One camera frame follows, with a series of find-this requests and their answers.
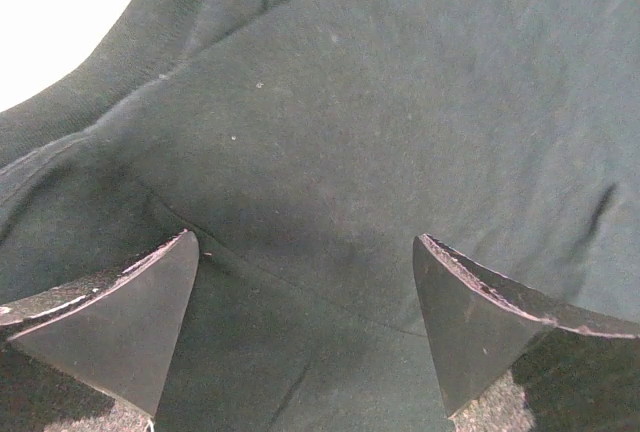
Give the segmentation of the black t-shirt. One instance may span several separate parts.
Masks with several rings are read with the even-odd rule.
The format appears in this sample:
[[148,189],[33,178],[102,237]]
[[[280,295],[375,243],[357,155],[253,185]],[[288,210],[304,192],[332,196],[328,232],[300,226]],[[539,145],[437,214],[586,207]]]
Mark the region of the black t-shirt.
[[416,235],[639,317],[639,0],[133,0],[1,116],[1,299],[184,229],[159,430],[449,430]]

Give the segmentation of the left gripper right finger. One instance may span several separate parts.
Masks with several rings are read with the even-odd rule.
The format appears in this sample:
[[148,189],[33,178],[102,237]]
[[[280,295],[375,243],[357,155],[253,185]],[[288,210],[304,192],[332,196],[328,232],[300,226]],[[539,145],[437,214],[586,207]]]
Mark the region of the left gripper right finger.
[[450,419],[636,419],[639,326],[566,304],[428,234],[413,272]]

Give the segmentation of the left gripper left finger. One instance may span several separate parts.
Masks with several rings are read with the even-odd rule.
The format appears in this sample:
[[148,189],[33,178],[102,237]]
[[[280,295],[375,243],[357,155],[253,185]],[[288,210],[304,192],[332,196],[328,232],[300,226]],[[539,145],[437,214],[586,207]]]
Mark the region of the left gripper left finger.
[[122,271],[88,275],[2,306],[1,340],[153,417],[198,262],[197,238],[184,230]]

